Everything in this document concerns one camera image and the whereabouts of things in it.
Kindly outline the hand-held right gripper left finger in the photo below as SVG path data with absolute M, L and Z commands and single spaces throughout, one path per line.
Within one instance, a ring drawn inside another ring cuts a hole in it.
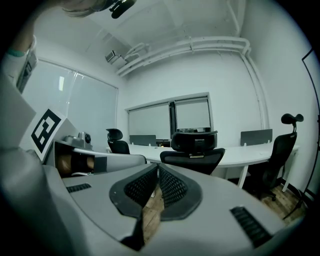
M 158 165 L 64 178 L 75 203 L 99 228 L 121 244 L 140 251 L 145 245 L 143 208 L 158 183 Z

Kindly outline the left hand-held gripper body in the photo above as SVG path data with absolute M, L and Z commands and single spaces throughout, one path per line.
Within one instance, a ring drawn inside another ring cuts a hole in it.
M 44 165 L 57 169 L 58 157 L 61 155 L 81 154 L 94 157 L 93 171 L 75 172 L 70 176 L 62 176 L 58 171 L 62 178 L 117 172 L 142 166 L 147 162 L 142 155 L 93 150 L 89 133 L 79 132 L 67 117 L 50 108 L 36 116 L 30 127 L 30 142 Z

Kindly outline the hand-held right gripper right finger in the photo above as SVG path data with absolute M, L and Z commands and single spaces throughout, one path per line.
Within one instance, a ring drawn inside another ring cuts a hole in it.
M 147 245 L 147 256 L 270 256 L 284 229 L 283 221 L 255 197 L 225 179 L 170 165 L 196 181 L 202 201 L 186 219 L 162 221 Z M 244 207 L 271 235 L 254 248 L 231 209 Z

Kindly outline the person's left hand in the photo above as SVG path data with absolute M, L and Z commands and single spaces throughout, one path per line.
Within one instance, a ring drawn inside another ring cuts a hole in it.
M 83 154 L 65 154 L 57 159 L 57 169 L 62 176 L 73 173 L 90 173 L 94 170 L 95 158 Z

